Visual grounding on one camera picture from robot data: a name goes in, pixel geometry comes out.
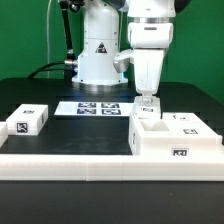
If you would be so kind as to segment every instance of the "cable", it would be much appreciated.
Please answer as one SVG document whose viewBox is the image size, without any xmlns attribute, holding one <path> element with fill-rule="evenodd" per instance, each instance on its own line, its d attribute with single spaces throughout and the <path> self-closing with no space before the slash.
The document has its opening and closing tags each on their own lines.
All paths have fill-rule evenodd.
<svg viewBox="0 0 224 224">
<path fill-rule="evenodd" d="M 50 12 L 51 12 L 52 0 L 49 0 L 48 8 L 47 8 L 47 63 L 50 63 Z"/>
<path fill-rule="evenodd" d="M 34 71 L 31 74 L 29 74 L 27 76 L 27 78 L 28 79 L 32 79 L 37 73 L 39 73 L 41 71 L 47 71 L 46 68 L 49 68 L 49 67 L 52 67 L 52 66 L 55 66 L 55 65 L 64 65 L 64 61 L 52 62 L 52 63 L 49 63 L 47 65 L 44 65 L 44 66 L 38 68 L 36 71 Z"/>
<path fill-rule="evenodd" d="M 51 72 L 51 71 L 73 71 L 73 69 L 62 69 L 62 68 L 42 69 L 42 70 L 37 70 L 37 71 L 31 73 L 27 78 L 33 79 L 40 72 Z"/>
<path fill-rule="evenodd" d="M 123 29 L 123 16 L 124 13 L 121 12 L 121 21 L 120 21 L 120 31 L 119 31 L 119 40 L 118 40 L 118 50 L 121 51 L 121 34 Z"/>
</svg>

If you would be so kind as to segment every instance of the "white cube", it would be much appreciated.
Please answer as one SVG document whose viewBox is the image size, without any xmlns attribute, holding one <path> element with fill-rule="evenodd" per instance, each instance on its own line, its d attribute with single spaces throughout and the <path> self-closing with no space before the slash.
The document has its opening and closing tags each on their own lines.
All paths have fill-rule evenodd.
<svg viewBox="0 0 224 224">
<path fill-rule="evenodd" d="M 0 148 L 8 138 L 8 129 L 6 122 L 0 122 Z"/>
<path fill-rule="evenodd" d="M 38 135 L 48 119 L 48 106 L 22 104 L 7 118 L 9 135 Z"/>
</svg>

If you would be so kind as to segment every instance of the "white box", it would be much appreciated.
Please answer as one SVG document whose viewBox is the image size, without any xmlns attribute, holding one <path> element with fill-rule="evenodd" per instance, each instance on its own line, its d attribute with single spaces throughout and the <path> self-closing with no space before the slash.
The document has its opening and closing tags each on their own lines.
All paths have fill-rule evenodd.
<svg viewBox="0 0 224 224">
<path fill-rule="evenodd" d="M 7 123 L 0 122 L 0 148 L 8 138 Z"/>
<path fill-rule="evenodd" d="M 220 151 L 222 136 L 193 113 L 163 113 L 163 119 L 131 114 L 129 144 L 134 155 L 210 156 Z"/>
<path fill-rule="evenodd" d="M 22 104 L 7 118 L 9 135 L 38 135 L 48 119 L 48 106 Z"/>
</svg>

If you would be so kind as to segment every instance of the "black table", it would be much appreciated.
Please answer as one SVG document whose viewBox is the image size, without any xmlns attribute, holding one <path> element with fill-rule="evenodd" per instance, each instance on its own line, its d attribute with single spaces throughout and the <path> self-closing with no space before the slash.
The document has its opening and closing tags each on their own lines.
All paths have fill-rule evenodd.
<svg viewBox="0 0 224 224">
<path fill-rule="evenodd" d="M 63 80 L 2 80 L 0 120 L 22 103 L 48 104 L 49 119 L 38 137 L 10 136 L 1 153 L 130 155 L 128 118 L 65 118 L 54 112 L 61 100 L 133 102 L 135 95 L 133 83 L 96 94 Z M 158 96 L 163 112 L 194 112 L 224 135 L 224 106 L 197 87 L 161 83 Z M 223 182 L 0 182 L 4 224 L 223 223 L 223 203 Z"/>
</svg>

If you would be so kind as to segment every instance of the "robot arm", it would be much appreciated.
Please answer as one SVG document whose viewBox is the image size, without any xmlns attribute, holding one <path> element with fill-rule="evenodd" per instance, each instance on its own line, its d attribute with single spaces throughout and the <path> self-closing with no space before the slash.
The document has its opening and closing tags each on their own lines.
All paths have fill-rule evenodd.
<svg viewBox="0 0 224 224">
<path fill-rule="evenodd" d="M 114 65 L 124 71 L 135 65 L 135 84 L 143 103 L 151 102 L 158 90 L 163 59 L 173 39 L 170 18 L 182 11 L 190 0 L 110 0 L 119 10 L 128 11 L 128 40 L 133 50 L 119 53 Z"/>
</svg>

